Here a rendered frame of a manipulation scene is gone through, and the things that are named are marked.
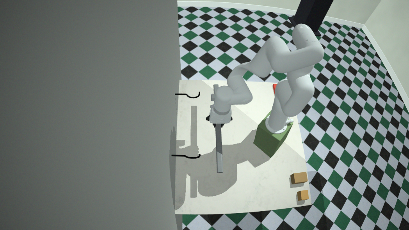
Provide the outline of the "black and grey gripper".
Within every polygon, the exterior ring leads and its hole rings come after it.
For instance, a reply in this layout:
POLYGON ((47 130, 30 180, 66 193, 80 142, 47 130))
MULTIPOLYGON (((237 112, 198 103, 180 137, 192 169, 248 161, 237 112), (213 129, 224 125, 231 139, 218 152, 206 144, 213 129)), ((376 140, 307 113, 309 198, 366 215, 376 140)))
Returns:
POLYGON ((233 118, 231 117, 231 113, 232 111, 230 109, 228 114, 221 116, 216 114, 213 108, 211 108, 210 114, 208 117, 206 117, 206 120, 210 121, 210 123, 213 123, 214 128, 216 127, 216 123, 221 123, 222 128, 225 123, 230 123, 230 121, 233 120, 233 118))

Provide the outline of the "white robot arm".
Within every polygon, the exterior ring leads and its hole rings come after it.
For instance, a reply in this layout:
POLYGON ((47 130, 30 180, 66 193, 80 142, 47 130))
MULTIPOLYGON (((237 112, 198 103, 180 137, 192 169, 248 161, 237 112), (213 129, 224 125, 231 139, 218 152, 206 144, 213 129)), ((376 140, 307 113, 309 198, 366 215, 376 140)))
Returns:
POLYGON ((313 97, 315 88, 310 73, 324 57, 321 43, 307 25, 296 25, 292 39, 297 48, 295 51, 290 51, 278 36, 267 39, 251 62, 232 70, 227 78, 228 86, 220 86, 215 94, 211 94, 214 104, 210 108, 218 115, 226 115, 231 105, 250 103, 253 96, 243 79, 247 71, 261 78, 267 77, 272 70, 287 73, 287 79, 276 85, 272 110, 265 121, 268 131, 283 133, 287 124, 293 122, 289 118, 298 115, 313 97))

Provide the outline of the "tan cardboard box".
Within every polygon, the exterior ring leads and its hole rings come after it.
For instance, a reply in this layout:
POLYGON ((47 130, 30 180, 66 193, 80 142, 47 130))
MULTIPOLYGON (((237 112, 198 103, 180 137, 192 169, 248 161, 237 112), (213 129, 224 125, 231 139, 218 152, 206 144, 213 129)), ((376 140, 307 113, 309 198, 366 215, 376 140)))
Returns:
POLYGON ((306 172, 293 173, 290 176, 292 184, 300 184, 308 181, 306 172))
POLYGON ((308 190, 297 191, 298 201, 309 199, 308 190))

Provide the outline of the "grey wall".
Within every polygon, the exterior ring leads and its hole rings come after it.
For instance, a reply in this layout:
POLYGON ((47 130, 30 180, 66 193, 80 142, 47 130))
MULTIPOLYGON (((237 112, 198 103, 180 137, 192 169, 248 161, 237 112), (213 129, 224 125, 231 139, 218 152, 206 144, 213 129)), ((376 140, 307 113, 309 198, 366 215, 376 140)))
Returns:
POLYGON ((177 0, 0 0, 0 230, 182 230, 178 36, 177 0))

